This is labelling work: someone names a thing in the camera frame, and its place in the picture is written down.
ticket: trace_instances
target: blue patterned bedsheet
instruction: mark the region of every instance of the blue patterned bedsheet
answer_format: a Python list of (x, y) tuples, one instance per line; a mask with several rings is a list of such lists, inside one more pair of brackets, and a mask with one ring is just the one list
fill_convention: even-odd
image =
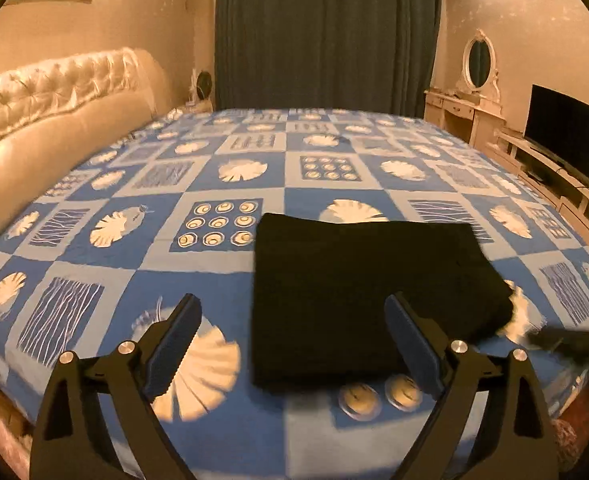
[[(544, 322), (589, 328), (585, 243), (536, 192), (431, 124), (323, 109), (172, 119), (92, 156), (0, 237), (0, 385), (30, 419), (64, 349), (110, 352), (191, 292), (204, 319), (153, 407), (199, 478), (385, 478), (431, 399), (404, 411), (370, 384), (376, 409), (357, 416), (336, 391), (280, 398), (250, 384), (252, 249), (265, 212), (469, 222), (515, 290), (514, 323), (483, 351), (505, 355)], [(530, 355), (554, 416), (580, 371)], [(482, 408), (479, 398), (460, 452)], [(136, 471), (109, 410), (108, 420)]]

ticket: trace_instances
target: silver bolt head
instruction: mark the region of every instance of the silver bolt head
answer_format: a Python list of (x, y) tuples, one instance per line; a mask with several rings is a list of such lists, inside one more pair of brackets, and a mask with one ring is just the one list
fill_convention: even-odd
[(74, 352), (64, 352), (59, 356), (59, 362), (63, 365), (68, 364), (69, 362), (72, 362), (72, 360), (74, 359)]
[(124, 341), (119, 345), (119, 353), (123, 355), (131, 354), (134, 351), (133, 341)]
[(512, 354), (514, 355), (514, 357), (517, 361), (525, 361), (526, 359), (528, 359), (528, 354), (526, 353), (526, 351), (524, 349), (521, 349), (521, 348), (517, 348), (516, 350), (513, 350)]
[(460, 339), (455, 339), (450, 343), (450, 348), (453, 352), (458, 354), (465, 354), (468, 351), (468, 345), (465, 341), (461, 341)]

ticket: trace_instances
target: curtain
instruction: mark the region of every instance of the curtain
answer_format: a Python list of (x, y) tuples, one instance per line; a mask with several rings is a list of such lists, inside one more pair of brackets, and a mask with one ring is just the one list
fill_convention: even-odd
[(423, 116), (441, 0), (216, 0), (218, 108)]

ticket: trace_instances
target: tv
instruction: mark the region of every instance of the tv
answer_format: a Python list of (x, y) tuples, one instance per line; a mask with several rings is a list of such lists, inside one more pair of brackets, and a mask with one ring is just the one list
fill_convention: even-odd
[(589, 186), (589, 105), (533, 85), (524, 137)]

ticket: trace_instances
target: tufted headboard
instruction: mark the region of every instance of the tufted headboard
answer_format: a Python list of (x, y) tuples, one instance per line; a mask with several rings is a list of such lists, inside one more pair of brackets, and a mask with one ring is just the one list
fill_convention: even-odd
[(49, 59), (0, 74), (0, 233), (92, 153), (177, 104), (145, 50)]

